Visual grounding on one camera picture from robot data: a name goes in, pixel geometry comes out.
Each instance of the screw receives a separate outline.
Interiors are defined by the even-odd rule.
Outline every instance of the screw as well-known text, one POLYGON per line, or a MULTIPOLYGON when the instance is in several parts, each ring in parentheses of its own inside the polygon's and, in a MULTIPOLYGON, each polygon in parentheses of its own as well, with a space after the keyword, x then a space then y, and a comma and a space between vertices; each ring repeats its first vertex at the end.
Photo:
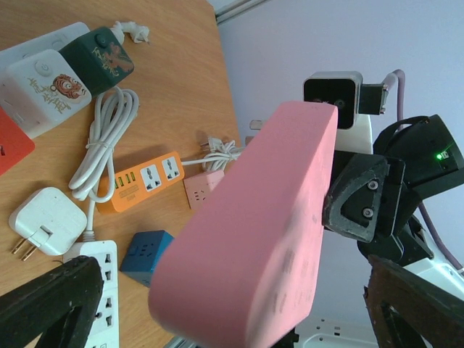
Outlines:
POLYGON ((362 214, 365 218, 371 218, 374 216, 374 211, 371 208, 364 208, 362 214))
POLYGON ((339 109, 343 109, 345 107, 345 102, 342 99, 337 99, 335 103, 333 103, 339 109))
POLYGON ((376 190, 378 188, 378 182, 375 180, 369 181, 368 182, 368 189, 370 190, 376 190))

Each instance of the blue cube socket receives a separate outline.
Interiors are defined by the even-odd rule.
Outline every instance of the blue cube socket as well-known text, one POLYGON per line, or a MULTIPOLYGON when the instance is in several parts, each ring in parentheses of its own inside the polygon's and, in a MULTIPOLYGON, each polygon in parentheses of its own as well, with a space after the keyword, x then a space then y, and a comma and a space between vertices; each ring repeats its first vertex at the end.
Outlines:
POLYGON ((134 281, 150 287, 154 269, 173 239, 163 230, 136 233, 124 256, 120 271, 134 281))

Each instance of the white outlet cover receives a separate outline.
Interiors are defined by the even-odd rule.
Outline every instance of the white outlet cover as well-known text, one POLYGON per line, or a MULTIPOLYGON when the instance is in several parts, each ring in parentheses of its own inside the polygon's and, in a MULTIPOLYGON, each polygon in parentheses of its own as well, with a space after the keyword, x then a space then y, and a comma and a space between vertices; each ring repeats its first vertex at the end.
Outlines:
POLYGON ((156 165, 140 169, 145 189, 150 192, 161 186, 161 178, 156 165))
POLYGON ((166 178, 168 180, 173 180, 181 174, 174 156, 162 161, 162 169, 165 170, 166 178))

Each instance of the white power strip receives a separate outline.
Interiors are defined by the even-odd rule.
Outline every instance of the white power strip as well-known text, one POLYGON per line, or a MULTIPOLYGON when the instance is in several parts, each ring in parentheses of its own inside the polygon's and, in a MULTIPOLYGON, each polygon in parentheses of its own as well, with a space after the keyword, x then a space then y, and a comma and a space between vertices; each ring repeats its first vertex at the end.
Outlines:
POLYGON ((376 335, 371 325, 344 323, 310 315, 296 328, 299 342, 295 348, 377 348, 376 335))
POLYGON ((89 31, 87 25, 82 22, 77 22, 0 51, 0 71, 21 59, 40 53, 46 49, 59 51, 71 41, 74 41, 74 39, 79 36, 87 34, 89 31))
POLYGON ((76 243, 63 255, 63 262, 79 255, 96 258, 104 281, 103 293, 85 348, 119 348, 117 245, 114 241, 76 243))

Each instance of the power strip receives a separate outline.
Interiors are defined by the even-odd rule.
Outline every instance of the power strip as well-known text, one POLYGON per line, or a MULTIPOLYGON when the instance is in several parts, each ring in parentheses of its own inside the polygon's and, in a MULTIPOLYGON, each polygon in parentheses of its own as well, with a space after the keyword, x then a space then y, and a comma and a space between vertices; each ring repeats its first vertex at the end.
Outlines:
POLYGON ((19 62, 21 59, 40 53, 46 49, 59 51, 71 41, 89 31, 87 25, 82 22, 77 22, 0 51, 0 71, 15 62, 19 62))
POLYGON ((170 152, 115 174, 115 182, 105 177, 100 180, 99 196, 115 185, 113 197, 96 205, 102 214, 123 212, 168 186, 181 181, 185 173, 177 152, 170 152))
POLYGON ((96 258, 104 281, 103 293, 85 348, 119 348, 117 245, 114 241, 76 243, 63 255, 63 262, 79 255, 96 258))

